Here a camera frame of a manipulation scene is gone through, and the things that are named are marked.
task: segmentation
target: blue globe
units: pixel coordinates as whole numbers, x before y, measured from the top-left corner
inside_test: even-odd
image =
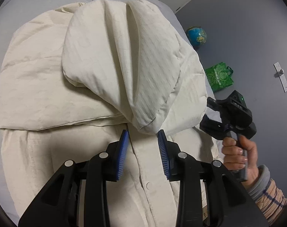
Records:
[[[207,34],[200,26],[192,26],[186,31],[186,36],[188,37],[193,48],[198,49],[207,41]]]

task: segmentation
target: metal latch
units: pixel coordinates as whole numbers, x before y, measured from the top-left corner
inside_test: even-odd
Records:
[[[285,78],[285,75],[284,75],[284,70],[281,68],[279,62],[276,62],[276,63],[274,64],[274,66],[275,66],[275,69],[276,69],[276,71],[277,71],[277,73],[278,73],[278,76],[279,76],[279,78],[280,78],[280,81],[281,81],[281,83],[282,83],[283,90],[284,90],[285,92],[287,92],[287,81],[286,81],[286,78]]]

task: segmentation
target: hand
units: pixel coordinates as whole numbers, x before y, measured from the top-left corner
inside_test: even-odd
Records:
[[[247,176],[248,180],[242,182],[242,185],[249,189],[255,184],[259,177],[259,170],[257,167],[257,146],[255,142],[250,141],[245,136],[240,136],[239,142],[241,146],[248,151],[248,157],[242,156],[243,149],[236,146],[236,141],[230,137],[223,140],[222,153],[224,157],[224,165],[228,170],[240,170],[245,167],[248,161]]]

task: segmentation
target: green bag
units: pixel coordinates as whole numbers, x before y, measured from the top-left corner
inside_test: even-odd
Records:
[[[234,83],[231,78],[233,70],[224,62],[206,69],[205,72],[213,92],[229,87]]]

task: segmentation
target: jacket sleeve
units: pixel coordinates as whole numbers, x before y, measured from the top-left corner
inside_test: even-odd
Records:
[[[255,185],[248,190],[248,193],[271,225],[287,205],[287,199],[276,187],[275,181],[270,178],[269,169],[265,165],[258,168],[260,177]]]

